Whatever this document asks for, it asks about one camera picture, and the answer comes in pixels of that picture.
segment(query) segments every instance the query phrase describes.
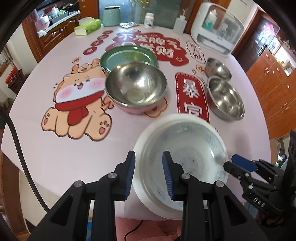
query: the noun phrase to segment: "small metal bowl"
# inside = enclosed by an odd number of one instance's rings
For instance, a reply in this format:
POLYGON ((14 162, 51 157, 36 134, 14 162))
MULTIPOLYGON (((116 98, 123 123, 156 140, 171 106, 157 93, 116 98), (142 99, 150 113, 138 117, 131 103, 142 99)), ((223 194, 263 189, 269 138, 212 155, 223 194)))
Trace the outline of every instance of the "small metal bowl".
POLYGON ((165 75, 146 62, 118 65, 106 79, 106 93, 111 101, 132 114, 155 108, 166 90, 165 75))
POLYGON ((221 119, 237 121, 244 117, 244 103, 240 95, 232 85, 218 76, 208 79, 207 103, 221 119))
POLYGON ((229 69, 222 62, 214 58, 208 58, 205 65, 205 74, 207 77, 217 75, 227 81, 232 77, 229 69))

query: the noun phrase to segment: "plate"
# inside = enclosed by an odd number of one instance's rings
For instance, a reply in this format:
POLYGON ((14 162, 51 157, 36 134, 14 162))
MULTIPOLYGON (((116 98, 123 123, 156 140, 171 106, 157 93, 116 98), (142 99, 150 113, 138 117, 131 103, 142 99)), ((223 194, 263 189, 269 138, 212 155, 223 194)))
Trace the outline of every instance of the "plate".
POLYGON ((170 151, 174 162, 200 181, 226 183, 223 164, 225 145, 205 120, 188 114, 167 115, 148 126, 137 140, 133 187, 141 202, 153 213, 182 219, 183 202, 173 202, 167 192, 162 154, 170 151))
POLYGON ((101 67, 110 73, 118 65, 139 61, 158 66, 157 57, 151 50, 140 46, 126 45, 115 47, 104 53, 101 57, 101 67))

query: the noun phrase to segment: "cartoon mouth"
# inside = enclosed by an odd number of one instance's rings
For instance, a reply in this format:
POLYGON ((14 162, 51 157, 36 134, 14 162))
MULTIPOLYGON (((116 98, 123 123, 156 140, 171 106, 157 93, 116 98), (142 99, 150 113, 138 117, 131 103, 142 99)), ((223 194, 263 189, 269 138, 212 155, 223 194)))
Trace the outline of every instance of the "cartoon mouth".
POLYGON ((80 83, 78 86, 77 86, 77 89, 82 89, 82 87, 83 87, 83 83, 80 83))
POLYGON ((100 129, 99 129, 100 135, 104 134, 105 131, 106 131, 106 129, 104 127, 100 127, 100 129))

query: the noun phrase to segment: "dark door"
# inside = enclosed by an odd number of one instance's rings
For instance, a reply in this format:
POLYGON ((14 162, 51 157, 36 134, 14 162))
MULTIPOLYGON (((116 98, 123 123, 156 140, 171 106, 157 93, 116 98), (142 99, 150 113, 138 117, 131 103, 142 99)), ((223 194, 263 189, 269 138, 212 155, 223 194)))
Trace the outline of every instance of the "dark door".
POLYGON ((237 61, 245 72, 259 58, 260 53, 269 45, 278 30, 278 26, 262 18, 252 38, 237 56, 237 61))

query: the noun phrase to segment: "white bottle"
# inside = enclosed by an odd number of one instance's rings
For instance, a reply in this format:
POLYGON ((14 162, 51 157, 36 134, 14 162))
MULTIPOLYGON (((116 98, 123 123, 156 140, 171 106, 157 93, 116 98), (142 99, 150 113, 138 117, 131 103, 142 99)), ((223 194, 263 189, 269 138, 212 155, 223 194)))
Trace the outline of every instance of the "white bottle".
POLYGON ((185 10, 183 14, 176 18, 176 22, 173 28, 173 32, 176 34, 183 34, 187 21, 185 20, 185 10))
POLYGON ((146 13, 144 19, 144 28, 152 28, 154 22, 154 13, 148 12, 146 13))
POLYGON ((205 19, 203 23, 203 28, 211 31, 213 29, 213 26, 216 23, 216 20, 217 20, 217 11, 216 9, 214 9, 210 11, 207 18, 205 19))

